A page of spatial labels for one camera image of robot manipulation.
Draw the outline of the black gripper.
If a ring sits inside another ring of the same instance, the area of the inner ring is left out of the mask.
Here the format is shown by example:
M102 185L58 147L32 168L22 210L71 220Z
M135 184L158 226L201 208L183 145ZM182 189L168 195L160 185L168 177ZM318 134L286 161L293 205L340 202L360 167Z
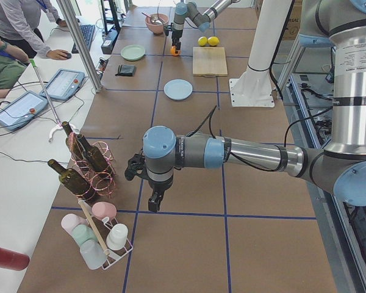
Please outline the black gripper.
M181 53L181 42L180 39L182 37L183 30L172 30L172 44L175 45L175 54Z
M150 179L148 183L152 188L152 195L148 200L148 211L158 212L160 210L164 192L172 186L173 178L161 182Z

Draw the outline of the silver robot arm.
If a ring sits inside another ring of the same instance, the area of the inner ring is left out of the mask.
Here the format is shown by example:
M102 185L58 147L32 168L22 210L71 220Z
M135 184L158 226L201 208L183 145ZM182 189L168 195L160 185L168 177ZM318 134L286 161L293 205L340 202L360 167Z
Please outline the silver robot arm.
M192 23L201 31L205 32L210 28L210 23L227 7L238 1L221 0L215 2L204 13L199 12L195 2L179 2L174 10L173 21L164 27L164 33L168 36L171 32L171 54L178 56L181 51L180 39L184 30L186 19L190 19Z
M200 134L177 136L165 126L143 137L144 176L157 212L178 168L219 168L232 162L302 178L336 199L366 206L366 1L306 1L301 40L335 47L331 138L323 148L289 148Z

